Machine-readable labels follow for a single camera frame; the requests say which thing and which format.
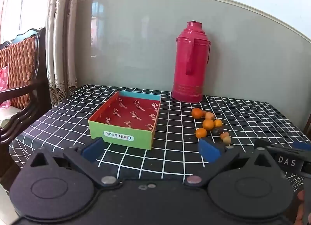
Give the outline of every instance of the hand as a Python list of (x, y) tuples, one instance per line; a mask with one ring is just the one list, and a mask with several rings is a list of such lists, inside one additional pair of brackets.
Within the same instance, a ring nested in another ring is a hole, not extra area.
[[(300, 201), (304, 201), (304, 190), (298, 192), (297, 197)], [(294, 225), (304, 225), (302, 222), (302, 217), (304, 215), (304, 202), (302, 202), (297, 211), (296, 221)], [(311, 214), (308, 216), (309, 223), (311, 224)]]

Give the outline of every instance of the blue gripper pad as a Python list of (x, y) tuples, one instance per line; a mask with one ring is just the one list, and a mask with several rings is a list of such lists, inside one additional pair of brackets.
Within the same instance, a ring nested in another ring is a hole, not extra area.
[(208, 137), (200, 138), (198, 147), (200, 155), (209, 163), (213, 163), (225, 152), (225, 146), (222, 143), (214, 143)]
[(300, 150), (311, 150), (311, 143), (310, 142), (293, 142), (290, 144), (294, 149)]
[(81, 156), (94, 163), (96, 159), (105, 151), (105, 143), (101, 137), (92, 140), (90, 144), (81, 147)]

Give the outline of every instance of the circular disc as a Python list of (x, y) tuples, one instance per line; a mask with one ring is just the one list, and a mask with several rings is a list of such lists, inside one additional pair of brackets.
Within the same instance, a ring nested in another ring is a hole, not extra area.
[(217, 175), (208, 185), (208, 194), (223, 211), (248, 219), (265, 219), (283, 213), (293, 199), (287, 179), (275, 169), (256, 166)]
[(19, 215), (35, 219), (59, 219), (83, 209), (94, 194), (85, 175), (59, 168), (35, 168), (10, 189), (10, 199)]

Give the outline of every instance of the pink checkered cloth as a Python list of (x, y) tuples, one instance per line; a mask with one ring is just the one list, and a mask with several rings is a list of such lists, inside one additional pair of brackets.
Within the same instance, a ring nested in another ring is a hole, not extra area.
[[(9, 82), (9, 66), (5, 66), (2, 69), (0, 69), (0, 91), (7, 89), (8, 82)], [(11, 105), (10, 100), (4, 101), (0, 105), (0, 109), (9, 108), (10, 105)]]

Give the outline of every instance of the grid pattern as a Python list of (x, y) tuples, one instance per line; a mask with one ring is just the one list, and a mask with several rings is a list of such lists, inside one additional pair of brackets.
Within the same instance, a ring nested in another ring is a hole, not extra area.
[[(126, 90), (161, 95), (161, 108), (152, 150), (141, 150), (105, 143), (96, 164), (106, 175), (118, 178), (176, 178), (184, 180), (207, 162), (198, 153), (194, 133), (202, 121), (191, 117), (194, 107), (213, 112), (230, 133), (232, 145), (244, 152), (253, 151), (257, 138), (291, 147), (291, 143), (309, 142), (285, 116), (268, 103), (234, 98), (204, 96), (200, 103), (189, 104), (172, 98), (170, 92), (133, 88), (86, 85), (19, 135), (9, 147), (20, 166), (39, 147), (57, 152), (72, 145), (84, 145), (91, 138), (88, 119), (116, 91)], [(218, 136), (208, 134), (214, 141)], [(302, 184), (297, 175), (287, 175), (294, 189)]]

